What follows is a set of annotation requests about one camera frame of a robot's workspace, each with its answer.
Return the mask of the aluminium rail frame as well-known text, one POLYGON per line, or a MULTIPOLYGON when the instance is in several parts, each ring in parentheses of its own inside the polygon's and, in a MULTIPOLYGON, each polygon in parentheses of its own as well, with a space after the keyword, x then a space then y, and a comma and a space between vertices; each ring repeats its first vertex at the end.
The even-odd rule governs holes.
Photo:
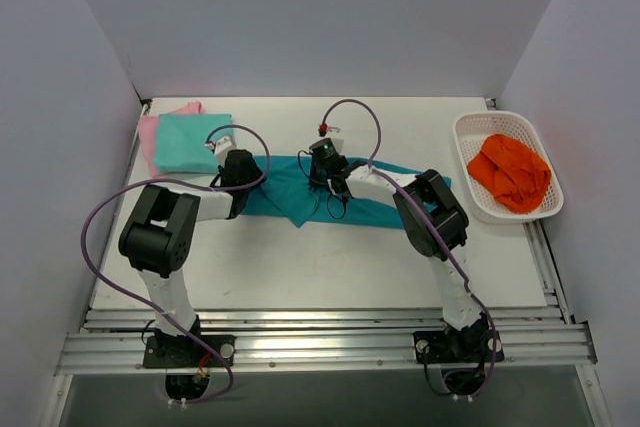
MULTIPOLYGON (((475 221, 468 235, 504 365, 595 364, 539 227, 475 221)), ((397 230, 242 217, 196 227, 184 276, 203 330, 235 337, 238 373, 395 370, 416 367, 416 332, 443 327, 432 266, 397 230)))

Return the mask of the orange t-shirt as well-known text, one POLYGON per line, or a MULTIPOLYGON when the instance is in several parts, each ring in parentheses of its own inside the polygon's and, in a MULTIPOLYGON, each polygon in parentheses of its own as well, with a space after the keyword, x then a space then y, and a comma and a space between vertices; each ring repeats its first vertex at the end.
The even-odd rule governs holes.
POLYGON ((537 209, 551 184, 546 161, 524 143, 504 134, 486 138, 467 172, 491 196, 516 214, 537 209))

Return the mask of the teal t-shirt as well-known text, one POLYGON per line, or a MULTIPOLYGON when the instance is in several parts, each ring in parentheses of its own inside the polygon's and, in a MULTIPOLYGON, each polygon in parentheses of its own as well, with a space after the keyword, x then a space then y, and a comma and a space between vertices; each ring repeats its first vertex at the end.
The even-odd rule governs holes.
POLYGON ((311 187, 303 173, 310 167, 310 159, 295 156, 257 156, 259 168, 268 168, 267 179, 250 193, 242 213, 248 216, 284 217, 297 228, 307 222, 337 223, 402 229, 397 210, 388 205, 366 200, 351 200, 346 212, 340 202, 329 198, 329 193, 311 187))

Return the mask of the folded mint t-shirt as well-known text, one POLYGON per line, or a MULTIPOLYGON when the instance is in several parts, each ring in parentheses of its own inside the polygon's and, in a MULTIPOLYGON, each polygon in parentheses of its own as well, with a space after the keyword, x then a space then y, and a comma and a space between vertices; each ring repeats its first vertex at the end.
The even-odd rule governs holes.
POLYGON ((155 167, 161 173, 216 173, 219 163, 205 142, 211 131, 231 123, 230 114, 160 115, 153 154, 155 167))

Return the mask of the white perforated plastic basket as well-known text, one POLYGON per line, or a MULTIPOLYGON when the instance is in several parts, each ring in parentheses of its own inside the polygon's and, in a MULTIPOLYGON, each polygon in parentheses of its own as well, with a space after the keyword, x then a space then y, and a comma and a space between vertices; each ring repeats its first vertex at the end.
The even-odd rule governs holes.
POLYGON ((463 114, 453 137, 478 220, 522 224, 559 213, 564 195, 527 119, 501 111, 463 114))

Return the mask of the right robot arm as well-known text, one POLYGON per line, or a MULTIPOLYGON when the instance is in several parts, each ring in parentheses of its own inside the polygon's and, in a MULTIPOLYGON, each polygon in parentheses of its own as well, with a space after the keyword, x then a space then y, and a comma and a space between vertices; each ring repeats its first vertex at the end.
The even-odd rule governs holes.
POLYGON ((396 209, 411 246, 430 259, 442 318, 451 328, 443 337, 445 350, 455 359, 469 358, 480 347, 477 332, 486 332, 491 323, 464 266, 469 219, 444 178, 433 169, 398 174, 349 161, 329 138, 309 150, 311 183, 343 202, 364 199, 396 209))

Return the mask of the folded pink t-shirt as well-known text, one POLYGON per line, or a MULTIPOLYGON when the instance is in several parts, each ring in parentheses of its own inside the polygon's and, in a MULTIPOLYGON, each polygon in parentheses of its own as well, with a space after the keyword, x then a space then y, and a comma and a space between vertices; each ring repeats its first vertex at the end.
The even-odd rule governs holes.
MULTIPOLYGON (((201 115, 206 110, 199 101, 189 102, 183 107, 169 112, 169 115, 201 115)), ((160 123, 159 115, 143 115, 137 123, 137 134, 140 142, 143 157, 147 163, 148 172, 151 178, 160 177, 162 172, 158 170, 154 163, 156 149, 156 134, 160 123)))

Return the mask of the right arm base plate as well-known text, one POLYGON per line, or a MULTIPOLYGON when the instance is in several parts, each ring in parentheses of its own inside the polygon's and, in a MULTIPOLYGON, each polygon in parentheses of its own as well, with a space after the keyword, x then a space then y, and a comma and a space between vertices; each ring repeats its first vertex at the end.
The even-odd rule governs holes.
POLYGON ((415 331, 412 337, 418 363, 479 363, 489 362, 492 358, 493 337, 489 330, 415 331))

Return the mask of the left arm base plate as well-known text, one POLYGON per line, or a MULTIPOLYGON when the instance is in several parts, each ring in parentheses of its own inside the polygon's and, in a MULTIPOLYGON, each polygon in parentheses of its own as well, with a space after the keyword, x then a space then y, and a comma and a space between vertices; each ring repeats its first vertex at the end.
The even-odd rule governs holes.
MULTIPOLYGON (((222 358, 233 364, 236 337, 232 335, 201 335, 200 339, 222 358)), ((186 369, 200 366, 208 350, 185 336, 170 336, 154 332, 147 341, 143 367, 147 369, 186 369)))

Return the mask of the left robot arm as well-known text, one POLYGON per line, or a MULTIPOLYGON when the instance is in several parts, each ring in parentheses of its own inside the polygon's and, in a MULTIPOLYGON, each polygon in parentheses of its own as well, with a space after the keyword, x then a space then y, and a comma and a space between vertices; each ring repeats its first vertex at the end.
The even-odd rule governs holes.
POLYGON ((182 272, 196 224, 236 218, 263 181, 253 155, 233 149, 218 168, 210 191, 145 186, 120 235, 119 252, 138 272, 150 301, 160 308, 156 330, 160 337, 169 337, 166 355, 179 366, 194 364, 202 352, 199 318, 182 272))

